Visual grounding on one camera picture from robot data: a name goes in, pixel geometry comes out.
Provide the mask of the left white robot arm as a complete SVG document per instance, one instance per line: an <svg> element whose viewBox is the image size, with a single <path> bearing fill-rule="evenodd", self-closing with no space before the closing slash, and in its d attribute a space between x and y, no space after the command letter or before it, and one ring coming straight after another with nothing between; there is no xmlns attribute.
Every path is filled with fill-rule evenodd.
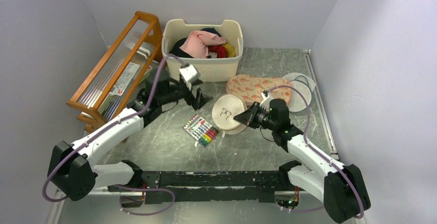
<svg viewBox="0 0 437 224"><path fill-rule="evenodd" d="M198 88L193 93L182 79L156 80L143 88L136 99L121 113L89 135L68 144L59 142L52 151L47 179L42 187L45 200L57 202L47 194L53 183L65 196L78 201L95 188L114 186L136 191L144 185L143 170L130 160L99 165L98 161L110 149L132 134L142 130L163 113L162 106L185 100L194 110L200 109L210 96Z"/></svg>

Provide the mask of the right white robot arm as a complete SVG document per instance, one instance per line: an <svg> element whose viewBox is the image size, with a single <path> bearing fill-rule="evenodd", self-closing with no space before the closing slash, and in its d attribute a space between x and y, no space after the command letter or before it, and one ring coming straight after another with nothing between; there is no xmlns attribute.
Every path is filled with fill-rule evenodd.
<svg viewBox="0 0 437 224"><path fill-rule="evenodd" d="M270 101L268 109L255 102L233 117L251 128L272 132L274 142L298 159L283 166L278 184L284 190L294 186L304 189L323 204L336 223L362 218L371 207L361 170L354 164L345 165L328 156L309 141L306 134L291 123L283 99Z"/></svg>

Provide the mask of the beige mesh laundry bag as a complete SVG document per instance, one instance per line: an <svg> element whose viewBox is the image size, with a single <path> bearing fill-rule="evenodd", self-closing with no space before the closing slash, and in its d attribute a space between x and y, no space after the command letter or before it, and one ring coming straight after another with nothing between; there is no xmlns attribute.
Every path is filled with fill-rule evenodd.
<svg viewBox="0 0 437 224"><path fill-rule="evenodd" d="M233 118L247 110L244 100L237 95L224 94L220 96L212 107L213 122L223 133L235 135L243 132L246 125Z"/></svg>

